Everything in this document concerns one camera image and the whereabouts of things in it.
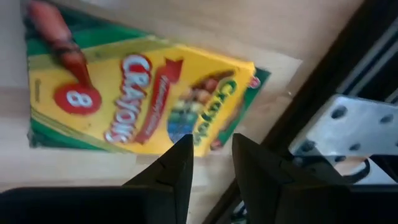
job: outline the number 8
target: number 8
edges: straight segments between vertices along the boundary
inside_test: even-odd
[[[85,93],[78,93],[77,91],[69,91],[67,93],[67,100],[74,107],[82,106],[89,108],[93,106],[93,100],[89,95]]]

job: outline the screw hole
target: screw hole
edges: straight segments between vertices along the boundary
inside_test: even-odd
[[[301,145],[301,150],[303,152],[309,152],[312,149],[315,149],[315,142],[314,141],[310,141],[310,140],[305,140],[303,142],[303,144]]]
[[[359,148],[361,148],[361,144],[360,144],[360,143],[356,143],[356,144],[353,144],[353,145],[349,148],[349,150],[350,150],[350,151],[358,151]]]
[[[347,107],[345,106],[338,106],[336,109],[331,112],[331,118],[339,119],[342,118],[347,113]]]
[[[387,124],[387,123],[390,123],[393,119],[394,119],[394,115],[388,114],[388,115],[385,115],[384,117],[382,117],[379,122],[381,124]]]
[[[345,157],[345,156],[337,156],[335,158],[335,162],[343,162],[346,159],[347,159],[347,157]]]

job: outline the silver metal plate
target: silver metal plate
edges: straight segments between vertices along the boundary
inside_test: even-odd
[[[335,95],[300,132],[289,151],[295,156],[330,156],[334,162],[345,156],[398,155],[398,107]]]

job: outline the wooden surface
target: wooden surface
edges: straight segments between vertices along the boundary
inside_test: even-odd
[[[63,2],[162,37],[252,60],[270,70],[265,89],[237,128],[260,141],[362,0]],[[157,158],[29,149],[29,91],[18,1],[0,1],[0,27],[1,190],[29,185],[119,185]],[[189,223],[200,223],[232,181],[230,152],[229,143],[220,152],[195,159]]]

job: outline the crayola crayons box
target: crayola crayons box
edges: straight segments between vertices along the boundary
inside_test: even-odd
[[[25,11],[32,146],[162,154],[192,133],[204,156],[268,76],[47,1]]]

